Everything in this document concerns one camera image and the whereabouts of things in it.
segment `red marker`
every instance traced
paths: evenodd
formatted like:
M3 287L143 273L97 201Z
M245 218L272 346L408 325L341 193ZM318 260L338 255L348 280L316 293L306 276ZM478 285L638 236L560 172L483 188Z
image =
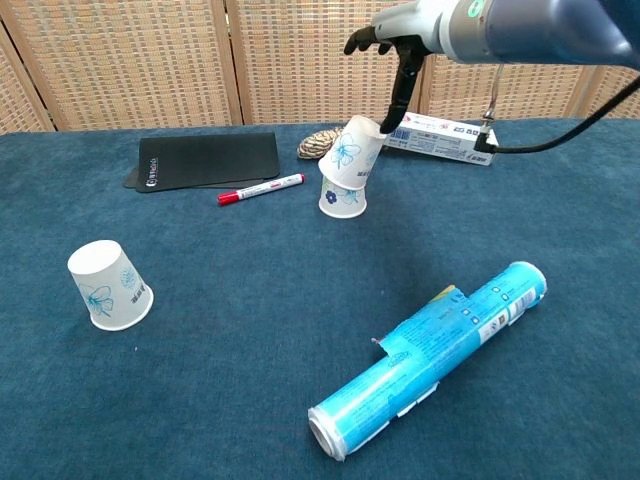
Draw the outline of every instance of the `red marker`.
M262 195L263 193L273 192L282 188L293 187L294 185L300 185L304 183L304 175L296 173L288 177L279 178L277 180L271 180L270 182L261 183L249 188L243 188L242 190L236 190L235 192L226 192L218 195L218 205L228 205L235 203L245 198L255 197L256 195Z

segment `cable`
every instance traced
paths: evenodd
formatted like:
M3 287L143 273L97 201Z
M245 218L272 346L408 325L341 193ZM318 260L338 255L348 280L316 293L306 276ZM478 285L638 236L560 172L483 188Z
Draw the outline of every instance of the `cable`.
M568 142L569 140L577 137L582 132L584 132L591 125L596 123L602 117L604 117L611 110L616 108L622 102L624 102L629 96L631 96L636 90L640 88L640 76L638 76L633 82L624 87L618 94L611 98L607 103L605 103L602 107L596 110L593 114L591 114L586 120L584 120L580 125L569 130L567 133L558 137L554 140L551 140L547 143L541 143L540 145L531 145L528 147L498 147L496 145L491 145L487 143L489 132L480 132L478 138L476 140L476 144L474 149L478 152L483 153L537 153L543 152L545 150L549 150L551 148L562 145L563 143Z

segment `black mouse pad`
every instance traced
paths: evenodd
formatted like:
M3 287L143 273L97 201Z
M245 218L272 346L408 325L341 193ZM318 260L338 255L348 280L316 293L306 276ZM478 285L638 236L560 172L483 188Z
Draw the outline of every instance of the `black mouse pad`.
M264 179L259 178L257 180L244 180L242 182L226 182L226 183L211 183L209 185L196 185L193 188L222 188L222 189L236 189L240 190L242 188L249 188L255 185L259 185L264 181ZM124 188L136 188L138 184L138 167L133 167L133 169L127 175L127 178L122 182L122 186Z
M157 192L279 174L273 132L142 138L136 190Z

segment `marker cap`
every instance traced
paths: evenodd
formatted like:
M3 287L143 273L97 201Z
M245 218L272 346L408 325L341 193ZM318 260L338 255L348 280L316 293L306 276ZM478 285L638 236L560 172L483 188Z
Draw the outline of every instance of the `marker cap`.
M238 200L240 200L238 192L227 192L218 195L218 205L228 205L230 203L235 203Z

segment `blue flower print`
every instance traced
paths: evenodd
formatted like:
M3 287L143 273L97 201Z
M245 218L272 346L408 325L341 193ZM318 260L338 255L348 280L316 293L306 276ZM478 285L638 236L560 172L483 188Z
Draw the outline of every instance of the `blue flower print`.
M338 201L338 197L336 197L336 194L333 193L331 190L327 190L325 197L327 197L327 202L329 202L330 205Z
M360 146L353 142L351 134L341 135L336 142L336 148L333 150L333 162L337 165L338 170L340 170L340 167L346 167L351 164L361 150Z
M345 205L353 205L354 203L359 203L358 198L360 198L362 192L360 190L345 190L345 193L340 195L340 200Z
M113 310L113 299L111 298L111 287L102 286L94 289L88 285L80 285L82 296L87 303L89 310L96 315L106 315Z
M136 272L132 267L127 267L120 272L120 282L127 290L132 290L136 286Z

